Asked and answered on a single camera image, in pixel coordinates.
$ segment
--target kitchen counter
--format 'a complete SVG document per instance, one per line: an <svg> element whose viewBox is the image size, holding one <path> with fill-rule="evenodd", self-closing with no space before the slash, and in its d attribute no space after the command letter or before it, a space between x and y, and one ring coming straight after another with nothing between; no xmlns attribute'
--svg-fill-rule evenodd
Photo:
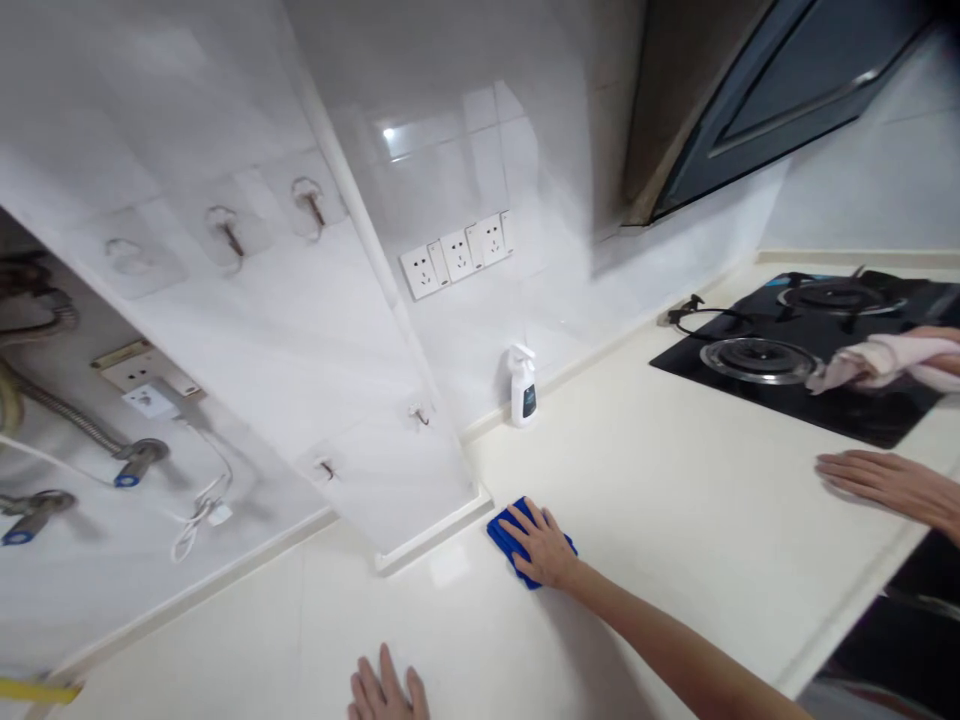
<svg viewBox="0 0 960 720"><path fill-rule="evenodd" d="M853 270L761 263L704 297L726 306L787 269ZM647 364L679 339L644 326L543 394L534 427L495 427L465 451L498 510L524 494L546 504L583 559L795 696L925 528L814 474L817 454L866 446ZM897 452L952 472L956 399ZM516 580L485 534L493 514L386 579L336 523L107 661L58 717L120 717L118 695L156 717L262 717L253 685L298 698L277 717L344 717L356 658L384 640L416 665L436 718L691 717L602 623ZM178 699L191 693L204 703Z"/></svg>

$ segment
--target hand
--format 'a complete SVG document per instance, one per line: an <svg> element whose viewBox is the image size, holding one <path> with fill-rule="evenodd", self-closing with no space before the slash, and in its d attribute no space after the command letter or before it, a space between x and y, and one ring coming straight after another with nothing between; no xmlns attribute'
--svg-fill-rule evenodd
<svg viewBox="0 0 960 720"><path fill-rule="evenodd" d="M350 720L430 720L423 681L416 670L407 669L407 688L413 705L408 704L386 645L380 646L382 687L369 660L360 658L358 665L360 672L350 678L354 699L347 709Z"/></svg>
<svg viewBox="0 0 960 720"><path fill-rule="evenodd" d="M819 455L817 472L833 486L940 530L960 547L960 485L894 455L848 450Z"/></svg>
<svg viewBox="0 0 960 720"><path fill-rule="evenodd" d="M544 508L541 513L533 500L525 499L534 522L530 522L530 518L513 505L508 506L507 510L526 532L506 520L500 521L500 527L520 543L530 556L530 562L527 562L518 553L514 553L513 562L517 570L531 580L564 590L569 587L580 560L574 555L570 543L550 511Z"/></svg>
<svg viewBox="0 0 960 720"><path fill-rule="evenodd" d="M923 326L905 332L904 335L908 337L941 338L943 340L952 340L960 345L960 330L957 328ZM960 377L960 355L934 355L923 364Z"/></svg>

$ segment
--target electrical outlet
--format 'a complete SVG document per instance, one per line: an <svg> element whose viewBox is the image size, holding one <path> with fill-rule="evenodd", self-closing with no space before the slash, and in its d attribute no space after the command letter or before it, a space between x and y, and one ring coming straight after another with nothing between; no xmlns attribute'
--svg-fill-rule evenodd
<svg viewBox="0 0 960 720"><path fill-rule="evenodd" d="M493 265L507 257L499 213L468 227L467 239L471 250L475 247L479 248L484 265Z"/></svg>
<svg viewBox="0 0 960 720"><path fill-rule="evenodd" d="M143 338L96 358L90 363L90 367L124 393L157 378L165 380L167 385L183 397L200 392L199 385L149 340Z"/></svg>
<svg viewBox="0 0 960 720"><path fill-rule="evenodd" d="M424 298L440 289L440 282L437 280L437 273L433 269L433 262L430 260L426 245L401 255L400 266L403 268L403 274L407 276L407 284L410 285L414 300Z"/></svg>
<svg viewBox="0 0 960 720"><path fill-rule="evenodd" d="M447 261L450 282L463 280L477 271L470 257L470 248L463 230L444 235L440 238L440 244L443 247L443 259Z"/></svg>
<svg viewBox="0 0 960 720"><path fill-rule="evenodd" d="M127 404L150 420L173 420L180 415L174 402L174 393L163 387L163 380L141 385L123 396Z"/></svg>
<svg viewBox="0 0 960 720"><path fill-rule="evenodd" d="M439 240L427 245L427 254L433 261L433 271L437 274L437 282L442 288L450 284L450 273L447 272L447 261L443 259L443 245Z"/></svg>
<svg viewBox="0 0 960 720"><path fill-rule="evenodd" d="M504 210L500 213L500 232L503 233L503 246L507 249L507 255L513 255L515 243L513 242L513 221L510 219L510 211Z"/></svg>

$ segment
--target wall socket panel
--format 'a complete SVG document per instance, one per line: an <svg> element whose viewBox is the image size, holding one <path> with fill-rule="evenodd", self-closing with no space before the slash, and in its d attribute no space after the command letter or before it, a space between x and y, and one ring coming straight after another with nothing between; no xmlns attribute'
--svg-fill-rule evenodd
<svg viewBox="0 0 960 720"><path fill-rule="evenodd" d="M470 251L483 258L484 266L493 265L507 257L501 215L491 215L466 229Z"/></svg>
<svg viewBox="0 0 960 720"><path fill-rule="evenodd" d="M200 386L144 338L96 358L90 367L123 393L157 378L166 381L182 397L200 393Z"/></svg>
<svg viewBox="0 0 960 720"><path fill-rule="evenodd" d="M437 280L433 260L430 259L426 245L401 255L400 265L403 267L403 274L407 278L414 300L432 295L440 289L440 281Z"/></svg>
<svg viewBox="0 0 960 720"><path fill-rule="evenodd" d="M504 223L509 210L444 235L436 242L404 253L400 266L414 300L420 300L509 257L514 238Z"/></svg>
<svg viewBox="0 0 960 720"><path fill-rule="evenodd" d="M470 246L467 244L467 235L463 230L457 230L455 233L444 235L440 238L440 247L443 249L443 259L447 263L450 282L463 280L468 275L473 275L473 273L477 271L477 263L470 253Z"/></svg>

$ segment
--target blue cleaning cloth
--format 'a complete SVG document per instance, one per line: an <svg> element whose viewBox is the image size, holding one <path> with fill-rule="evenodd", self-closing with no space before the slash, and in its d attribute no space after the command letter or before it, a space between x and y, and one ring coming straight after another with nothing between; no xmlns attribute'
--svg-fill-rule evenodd
<svg viewBox="0 0 960 720"><path fill-rule="evenodd" d="M530 508L527 507L526 498L520 498L513 504L513 506L530 518L531 521L533 521L533 515L530 513ZM517 565L513 561L514 553L517 553L520 555L520 557L528 562L530 560L530 556L527 554L527 551L523 549L523 546L520 543L514 540L511 535L509 535L502 527L500 527L501 520L506 520L514 527L520 528L520 531L523 533L526 532L526 530L520 526L520 523L517 522L513 515L510 514L510 511L504 508L503 512L487 523L487 535L493 539L493 541L497 544L497 547L499 547L503 551L503 554L507 556L507 560L509 560L510 564L513 565L513 569L517 573L517 577L527 584L527 589L536 590L538 587L540 587L540 583L534 582L522 572L517 570ZM573 544L573 540L570 539L570 536L564 535L564 537L567 539L567 542L570 543L570 548L573 550L573 554L580 555L580 553L577 552L577 548Z"/></svg>

